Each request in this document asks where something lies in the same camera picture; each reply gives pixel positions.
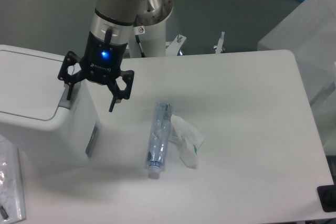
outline machine lid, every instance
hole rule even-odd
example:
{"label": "machine lid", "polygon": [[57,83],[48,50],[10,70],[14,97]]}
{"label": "machine lid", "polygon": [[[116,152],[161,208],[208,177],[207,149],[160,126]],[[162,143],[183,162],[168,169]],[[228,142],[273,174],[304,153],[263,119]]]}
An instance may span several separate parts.
{"label": "machine lid", "polygon": [[28,49],[19,51],[0,49],[0,113],[48,121],[65,90],[57,79],[62,59],[44,58],[43,53]]}

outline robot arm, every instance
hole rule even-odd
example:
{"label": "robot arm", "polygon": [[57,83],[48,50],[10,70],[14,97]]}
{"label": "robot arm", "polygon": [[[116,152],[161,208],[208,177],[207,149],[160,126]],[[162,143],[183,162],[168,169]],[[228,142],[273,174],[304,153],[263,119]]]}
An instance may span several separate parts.
{"label": "robot arm", "polygon": [[[115,103],[129,99],[134,71],[122,71],[121,61],[133,29],[141,0],[97,0],[91,29],[83,57],[69,51],[64,58],[58,79],[68,85],[70,100],[74,85],[84,79],[107,85],[113,95],[109,111]],[[68,74],[68,67],[79,63],[81,70]],[[120,90],[118,77],[126,83]]]}

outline white box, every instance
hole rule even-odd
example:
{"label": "white box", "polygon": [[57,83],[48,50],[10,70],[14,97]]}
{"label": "white box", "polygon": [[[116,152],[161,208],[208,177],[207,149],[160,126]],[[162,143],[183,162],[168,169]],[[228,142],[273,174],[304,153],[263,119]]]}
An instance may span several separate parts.
{"label": "white box", "polygon": [[22,151],[83,165],[96,139],[98,115],[85,82],[66,100],[57,79],[62,56],[0,46],[0,134]]}

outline white tabletop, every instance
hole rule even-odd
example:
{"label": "white tabletop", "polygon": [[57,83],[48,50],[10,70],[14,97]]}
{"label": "white tabletop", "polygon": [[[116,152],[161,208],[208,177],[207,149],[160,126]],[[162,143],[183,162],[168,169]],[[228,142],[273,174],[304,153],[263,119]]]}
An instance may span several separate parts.
{"label": "white tabletop", "polygon": [[[131,99],[108,108],[89,83],[103,128],[91,168],[21,155],[34,223],[270,223],[336,217],[316,188],[332,178],[289,51],[126,59]],[[198,168],[169,144],[166,170],[144,169],[157,100],[205,135]]]}

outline blue led light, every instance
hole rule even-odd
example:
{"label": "blue led light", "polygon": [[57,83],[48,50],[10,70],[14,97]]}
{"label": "blue led light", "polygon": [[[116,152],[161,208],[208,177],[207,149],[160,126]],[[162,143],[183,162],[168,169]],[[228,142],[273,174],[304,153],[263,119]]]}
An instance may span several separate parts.
{"label": "blue led light", "polygon": [[107,59],[109,57],[109,53],[108,52],[101,52],[101,56],[104,58],[104,59]]}

